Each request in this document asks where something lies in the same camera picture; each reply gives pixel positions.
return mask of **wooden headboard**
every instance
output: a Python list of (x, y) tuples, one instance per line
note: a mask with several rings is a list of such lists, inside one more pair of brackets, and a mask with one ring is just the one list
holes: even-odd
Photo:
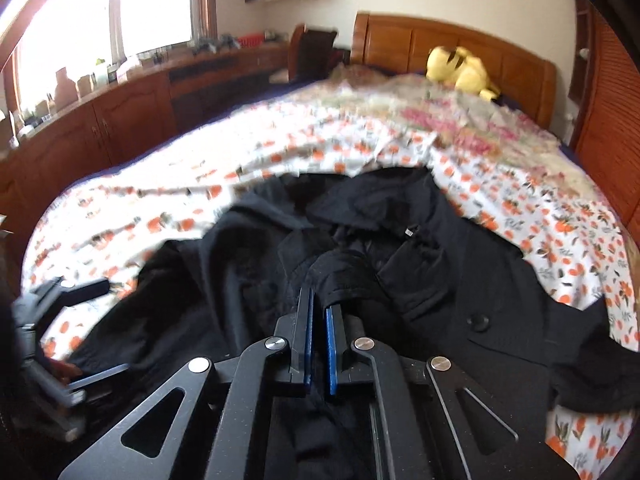
[(351, 63), (396, 73), (424, 73), (432, 48), (468, 48), (491, 80), (540, 126), (549, 128), (556, 99), (556, 67), (519, 46), (452, 23), (392, 14), (358, 13)]

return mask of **red plastic basket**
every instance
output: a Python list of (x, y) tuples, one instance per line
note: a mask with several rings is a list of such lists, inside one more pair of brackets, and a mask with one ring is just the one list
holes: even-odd
[(238, 42), (242, 48), (250, 48), (252, 46), (261, 46), (264, 43), (264, 32), (258, 34), (247, 34), (238, 38)]

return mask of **bedsheet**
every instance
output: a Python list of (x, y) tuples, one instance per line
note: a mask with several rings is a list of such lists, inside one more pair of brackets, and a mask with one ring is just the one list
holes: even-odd
[[(36, 226), (22, 286), (54, 276), (113, 283), (109, 295), (66, 308), (52, 324), (42, 344), (62, 359), (135, 289), (154, 250), (168, 239), (201, 237), (256, 182), (426, 165), (459, 214), (520, 247), (557, 301), (584, 309), (604, 294), (610, 336), (637, 351), (638, 249), (558, 146), (523, 113), (420, 76), (340, 68), (328, 81), (245, 107), (65, 191)], [(634, 417), (556, 407), (546, 441), (581, 478), (597, 478)]]

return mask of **coat button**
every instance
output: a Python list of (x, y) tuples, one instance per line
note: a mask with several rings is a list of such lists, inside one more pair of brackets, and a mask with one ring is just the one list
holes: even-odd
[(485, 314), (472, 314), (466, 318), (466, 323), (474, 332), (485, 332), (489, 328), (489, 317)]

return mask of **pikachu plush toy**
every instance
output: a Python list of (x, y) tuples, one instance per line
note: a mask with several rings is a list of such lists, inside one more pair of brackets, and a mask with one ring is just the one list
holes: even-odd
[(500, 94), (491, 83), (481, 59), (461, 46), (454, 52), (442, 46), (434, 48), (427, 60), (426, 76), (431, 81), (479, 95), (487, 101), (497, 98)]

